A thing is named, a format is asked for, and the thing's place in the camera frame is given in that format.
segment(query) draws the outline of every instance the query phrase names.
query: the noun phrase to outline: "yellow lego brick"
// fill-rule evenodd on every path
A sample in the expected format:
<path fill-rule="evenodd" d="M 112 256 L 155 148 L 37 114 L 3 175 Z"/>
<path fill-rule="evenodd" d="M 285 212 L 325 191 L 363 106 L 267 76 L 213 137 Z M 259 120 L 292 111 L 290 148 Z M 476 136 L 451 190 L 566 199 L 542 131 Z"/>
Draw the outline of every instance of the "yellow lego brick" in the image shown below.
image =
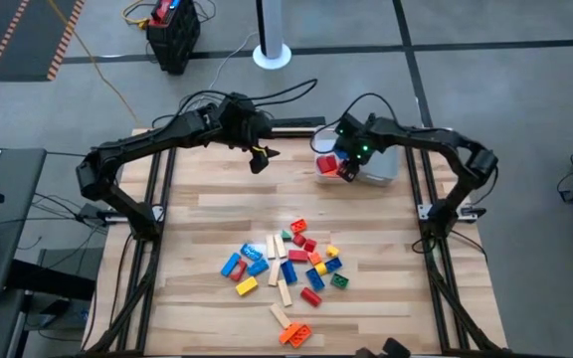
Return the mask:
<path fill-rule="evenodd" d="M 254 290 L 254 288 L 256 287 L 258 287 L 258 282 L 256 281 L 256 278 L 249 277 L 236 286 L 236 291 L 238 292 L 239 295 L 245 295 Z"/>
<path fill-rule="evenodd" d="M 317 271 L 317 273 L 319 273 L 319 275 L 323 275 L 323 274 L 328 273 L 328 270 L 326 269 L 325 263 L 319 263 L 319 264 L 315 265 L 315 270 Z"/>
<path fill-rule="evenodd" d="M 339 255 L 339 249 L 333 245 L 329 245 L 326 247 L 326 254 L 332 258 L 337 258 L 337 256 Z"/>

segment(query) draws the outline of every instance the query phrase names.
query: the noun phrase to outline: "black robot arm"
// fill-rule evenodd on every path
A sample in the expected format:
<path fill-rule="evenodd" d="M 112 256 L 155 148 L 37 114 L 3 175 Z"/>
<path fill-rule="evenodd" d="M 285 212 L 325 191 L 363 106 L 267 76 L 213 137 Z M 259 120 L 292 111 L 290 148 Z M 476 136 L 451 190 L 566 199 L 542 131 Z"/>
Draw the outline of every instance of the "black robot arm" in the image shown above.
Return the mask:
<path fill-rule="evenodd" d="M 135 239 L 158 240 L 160 228 L 151 207 L 135 202 L 114 184 L 116 172 L 123 164 L 174 147 L 217 142 L 232 149 L 249 150 L 251 171 L 260 173 L 269 165 L 269 158 L 279 154 L 260 147 L 260 138 L 271 137 L 271 124 L 265 115 L 256 111 L 245 95 L 231 93 L 219 105 L 210 103 L 177 114 L 162 128 L 93 148 L 77 167 L 81 194 L 90 200 L 103 200 L 125 215 Z"/>
<path fill-rule="evenodd" d="M 333 150 L 344 159 L 337 174 L 353 181 L 360 165 L 365 165 L 377 150 L 384 152 L 393 145 L 402 145 L 441 153 L 458 177 L 457 184 L 445 199 L 439 199 L 428 213 L 423 230 L 435 238 L 445 238 L 457 221 L 457 208 L 467 195 L 483 186 L 496 168 L 498 159 L 492 151 L 455 131 L 443 128 L 415 128 L 400 125 L 397 120 L 370 114 L 365 123 L 349 113 L 339 119 L 338 135 Z M 470 156 L 462 159 L 465 149 Z"/>

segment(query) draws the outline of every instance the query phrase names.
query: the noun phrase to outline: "wooden tabletop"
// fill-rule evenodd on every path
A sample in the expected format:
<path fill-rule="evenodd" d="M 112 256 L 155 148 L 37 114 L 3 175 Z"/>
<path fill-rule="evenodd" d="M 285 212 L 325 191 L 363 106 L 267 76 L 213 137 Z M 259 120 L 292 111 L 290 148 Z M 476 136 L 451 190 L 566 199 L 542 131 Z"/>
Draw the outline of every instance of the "wooden tabletop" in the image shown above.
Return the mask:
<path fill-rule="evenodd" d="M 404 151 L 399 150 L 399 177 L 386 188 L 376 188 L 316 184 L 313 153 L 305 139 L 279 139 L 269 145 L 282 154 L 259 175 L 251 174 L 249 153 L 240 150 L 221 145 L 178 150 L 145 353 L 353 354 L 364 346 L 379 351 L 388 337 L 416 354 L 439 352 L 424 257 L 411 251 L 420 235 Z M 456 178 L 441 156 L 432 160 L 439 195 L 445 196 Z M 426 197 L 419 159 L 417 164 Z M 144 158 L 123 170 L 120 186 L 138 200 L 144 196 L 149 165 L 150 158 Z M 340 249 L 343 267 L 338 273 L 350 279 L 348 288 L 330 285 L 325 275 L 322 304 L 314 308 L 299 297 L 309 286 L 304 272 L 310 264 L 294 264 L 298 282 L 288 287 L 292 306 L 284 308 L 278 288 L 268 286 L 268 271 L 257 277 L 258 289 L 239 297 L 236 283 L 220 275 L 227 259 L 246 242 L 265 253 L 266 235 L 299 218 L 308 222 L 305 234 L 318 241 L 321 254 L 327 244 Z M 479 242 L 476 226 L 460 224 L 456 229 Z M 127 225 L 109 230 L 88 346 L 109 324 L 128 232 Z M 131 243 L 122 269 L 118 307 L 133 247 Z M 450 248 L 462 304 L 490 339 L 505 346 L 482 254 L 455 236 Z M 296 247 L 287 243 L 286 249 Z M 312 329 L 313 335 L 297 350 L 278 342 L 282 328 L 269 310 L 274 302 L 291 321 Z M 444 306 L 456 345 L 452 315 Z M 132 320 L 128 347 L 134 346 L 136 326 Z"/>

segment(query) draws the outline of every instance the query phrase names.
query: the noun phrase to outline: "green lego brick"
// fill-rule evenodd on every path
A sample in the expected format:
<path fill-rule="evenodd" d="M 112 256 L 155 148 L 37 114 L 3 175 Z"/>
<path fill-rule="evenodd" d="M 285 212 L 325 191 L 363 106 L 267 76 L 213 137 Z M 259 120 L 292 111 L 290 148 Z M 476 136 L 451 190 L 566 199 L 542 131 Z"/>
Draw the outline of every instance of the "green lego brick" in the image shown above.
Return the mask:
<path fill-rule="evenodd" d="M 333 278 L 330 280 L 330 284 L 334 285 L 335 287 L 345 289 L 348 285 L 348 278 L 341 274 L 334 273 Z"/>
<path fill-rule="evenodd" d="M 293 238 L 293 234 L 287 230 L 283 230 L 281 236 L 283 237 L 283 240 L 291 240 Z"/>

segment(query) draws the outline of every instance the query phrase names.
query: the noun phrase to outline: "white pole base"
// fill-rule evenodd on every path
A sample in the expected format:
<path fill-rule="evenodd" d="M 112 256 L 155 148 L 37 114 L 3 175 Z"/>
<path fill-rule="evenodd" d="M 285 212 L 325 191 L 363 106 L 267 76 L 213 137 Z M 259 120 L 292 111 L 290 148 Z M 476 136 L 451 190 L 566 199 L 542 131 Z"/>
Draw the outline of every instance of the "white pole base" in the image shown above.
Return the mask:
<path fill-rule="evenodd" d="M 283 50 L 279 57 L 275 59 L 268 59 L 260 46 L 257 46 L 254 50 L 254 62 L 256 65 L 260 66 L 265 70 L 277 70 L 281 69 L 288 64 L 290 61 L 290 48 L 283 44 Z"/>

